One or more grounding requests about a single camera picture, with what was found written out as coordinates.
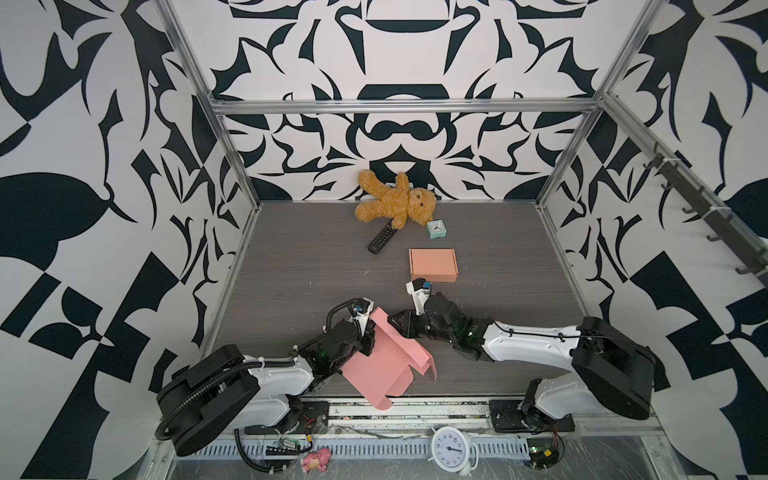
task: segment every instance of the wooden floor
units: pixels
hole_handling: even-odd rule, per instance
[[[448,236],[430,240],[409,222],[379,255],[366,249],[387,219],[361,223],[353,204],[268,203],[243,262],[218,344],[252,356],[287,356],[322,332],[326,314],[365,296],[393,314],[412,309],[406,293],[410,247],[453,248],[458,281],[437,283],[470,316],[514,325],[566,326],[581,313],[531,204],[439,204]],[[334,317],[345,318],[342,312]],[[560,370],[526,362],[471,362],[449,344],[419,340],[435,357],[438,381],[415,379],[407,395],[507,395]],[[316,393],[357,396],[342,376]]]

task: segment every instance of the black and white patterned wall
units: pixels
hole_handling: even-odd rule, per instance
[[[592,95],[640,0],[174,0],[219,98]]]
[[[174,1],[210,89],[228,100],[591,97],[643,4]],[[354,197],[369,165],[382,180],[407,170],[444,198],[531,200],[574,116],[258,116],[230,129],[267,200]]]
[[[130,478],[250,213],[146,0],[0,15],[3,478]]]
[[[672,0],[619,89],[762,237],[766,15],[759,0]],[[647,161],[603,114],[548,204],[558,240],[590,313],[664,363],[652,404],[689,472],[768,475],[768,291]]]
[[[671,0],[651,34],[618,97],[768,238],[768,4]]]
[[[538,196],[579,112],[231,115],[227,127],[263,200],[360,198],[366,168],[439,198]]]

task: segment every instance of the remote control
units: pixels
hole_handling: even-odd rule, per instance
[[[382,251],[382,248],[389,242],[390,238],[394,237],[395,233],[397,233],[397,230],[392,228],[392,221],[390,220],[389,223],[386,224],[386,227],[376,235],[376,238],[368,244],[368,251],[370,253],[378,253]]]

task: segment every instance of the hook rack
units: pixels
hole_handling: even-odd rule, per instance
[[[715,233],[707,235],[707,240],[722,240],[739,257],[744,266],[736,268],[738,274],[752,273],[768,288],[768,247],[730,207],[680,159],[657,154],[645,167],[656,168],[667,179],[663,189],[677,190],[688,202],[690,207],[684,208],[684,213],[696,213],[707,222]]]

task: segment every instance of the unfolded pink box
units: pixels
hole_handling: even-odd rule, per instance
[[[413,381],[411,367],[424,375],[432,370],[437,380],[435,360],[414,339],[406,339],[387,322],[386,312],[377,308],[370,320],[376,324],[376,341],[370,356],[360,352],[344,364],[344,377],[366,397],[372,406],[387,410],[392,400],[387,396],[401,396]]]

